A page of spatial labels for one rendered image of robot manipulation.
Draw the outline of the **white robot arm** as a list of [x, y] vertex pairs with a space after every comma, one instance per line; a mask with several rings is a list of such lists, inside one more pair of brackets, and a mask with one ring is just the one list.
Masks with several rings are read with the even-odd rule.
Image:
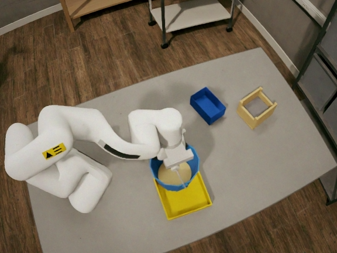
[[161, 146], [167, 155], [163, 159], [166, 169], [194, 158], [181, 141], [186, 131], [182, 115], [174, 108], [132, 111], [128, 126], [132, 143], [117, 136], [96, 109], [46, 106], [39, 114], [37, 138], [24, 124], [8, 128], [5, 170], [11, 178], [68, 197], [76, 210], [90, 213], [112, 181], [112, 172], [74, 149], [73, 140], [95, 142], [111, 155], [128, 160], [151, 159]]

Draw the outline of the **blue open rectangular bin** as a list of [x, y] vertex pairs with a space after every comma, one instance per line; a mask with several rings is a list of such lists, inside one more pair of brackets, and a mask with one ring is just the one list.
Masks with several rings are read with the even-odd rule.
[[192, 95], [190, 105], [200, 114], [208, 125], [211, 125], [222, 117], [226, 110], [223, 103], [221, 103], [207, 87], [204, 87]]

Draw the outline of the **yellow square tray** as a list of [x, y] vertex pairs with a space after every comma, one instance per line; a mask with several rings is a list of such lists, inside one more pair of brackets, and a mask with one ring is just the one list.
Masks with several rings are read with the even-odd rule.
[[156, 188], [168, 220], [182, 217], [182, 215], [185, 216], [212, 205], [200, 171], [186, 189], [178, 192], [166, 190], [158, 184], [156, 179], [154, 183], [158, 186]]

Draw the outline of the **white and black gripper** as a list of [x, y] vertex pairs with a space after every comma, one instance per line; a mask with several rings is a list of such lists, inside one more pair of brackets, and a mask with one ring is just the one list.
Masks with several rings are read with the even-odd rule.
[[[182, 137], [182, 140], [181, 140], [181, 141], [182, 141], [184, 147], [187, 148], [187, 147], [188, 147], [188, 144], [185, 143], [184, 137]], [[159, 152], [159, 154], [158, 154], [156, 157], [152, 158], [152, 159], [153, 159], [153, 160], [162, 160], [162, 161], [163, 161], [163, 159], [166, 159], [166, 158], [167, 158], [167, 155], [166, 155], [166, 153], [165, 153], [165, 151], [164, 151], [164, 148], [162, 148], [162, 147], [160, 146], [160, 152]]]

